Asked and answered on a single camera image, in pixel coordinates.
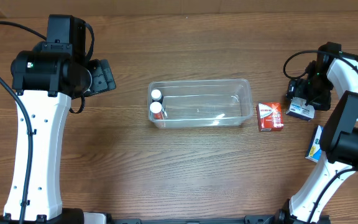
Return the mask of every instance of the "white label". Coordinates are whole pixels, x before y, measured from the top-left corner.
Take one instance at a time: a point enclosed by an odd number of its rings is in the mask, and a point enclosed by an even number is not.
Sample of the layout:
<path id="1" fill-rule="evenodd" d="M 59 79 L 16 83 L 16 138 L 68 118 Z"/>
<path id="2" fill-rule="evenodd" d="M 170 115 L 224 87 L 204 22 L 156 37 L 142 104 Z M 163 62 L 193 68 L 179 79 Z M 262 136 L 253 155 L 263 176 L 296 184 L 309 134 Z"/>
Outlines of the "white label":
<path id="1" fill-rule="evenodd" d="M 262 103 L 259 103 L 259 115 L 260 118 L 265 118 L 273 113 L 273 109 L 269 106 L 266 106 Z"/>

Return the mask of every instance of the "wooden table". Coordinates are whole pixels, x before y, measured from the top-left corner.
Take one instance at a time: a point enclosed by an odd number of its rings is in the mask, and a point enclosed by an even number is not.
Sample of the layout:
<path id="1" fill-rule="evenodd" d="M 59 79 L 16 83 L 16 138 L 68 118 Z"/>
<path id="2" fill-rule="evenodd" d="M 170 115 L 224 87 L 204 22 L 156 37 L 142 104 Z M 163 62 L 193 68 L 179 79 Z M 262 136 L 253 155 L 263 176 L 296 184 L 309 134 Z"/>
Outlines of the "wooden table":
<path id="1" fill-rule="evenodd" d="M 147 86 L 159 80 L 245 78 L 254 105 L 281 101 L 284 61 L 327 41 L 358 54 L 358 12 L 200 16 L 84 17 L 94 29 L 94 58 L 109 60 L 117 89 L 88 98 L 69 114 L 60 186 L 64 207 L 114 218 L 214 218 L 271 214 L 303 185 L 314 163 L 305 152 L 317 124 L 284 117 L 285 128 L 258 132 L 256 115 L 241 128 L 159 130 L 147 119 Z M 47 18 L 12 19 L 43 34 Z M 0 26 L 0 76 L 38 37 Z M 289 65 L 300 74 L 316 55 Z M 333 106 L 337 96 L 333 93 Z M 13 175 L 17 113 L 0 86 L 0 214 Z M 324 209 L 333 223 L 358 223 L 358 174 Z"/>

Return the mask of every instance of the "small box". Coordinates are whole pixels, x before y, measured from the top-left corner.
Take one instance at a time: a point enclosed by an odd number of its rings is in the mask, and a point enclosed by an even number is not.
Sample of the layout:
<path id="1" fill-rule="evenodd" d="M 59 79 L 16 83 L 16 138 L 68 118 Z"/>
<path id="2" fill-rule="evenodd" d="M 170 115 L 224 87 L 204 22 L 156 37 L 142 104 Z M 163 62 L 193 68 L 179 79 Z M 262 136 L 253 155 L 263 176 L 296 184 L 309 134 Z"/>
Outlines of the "small box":
<path id="1" fill-rule="evenodd" d="M 314 107 L 311 105 L 306 106 L 305 99 L 294 97 L 292 98 L 291 104 L 285 114 L 303 119 L 305 121 L 310 121 L 314 118 Z"/>
<path id="2" fill-rule="evenodd" d="M 280 103 L 258 103 L 259 131 L 281 131 L 284 127 Z"/>
<path id="3" fill-rule="evenodd" d="M 306 158 L 313 162 L 318 162 L 321 156 L 320 137 L 322 132 L 323 127 L 320 125 L 317 126 L 311 138 L 309 149 L 306 152 Z"/>

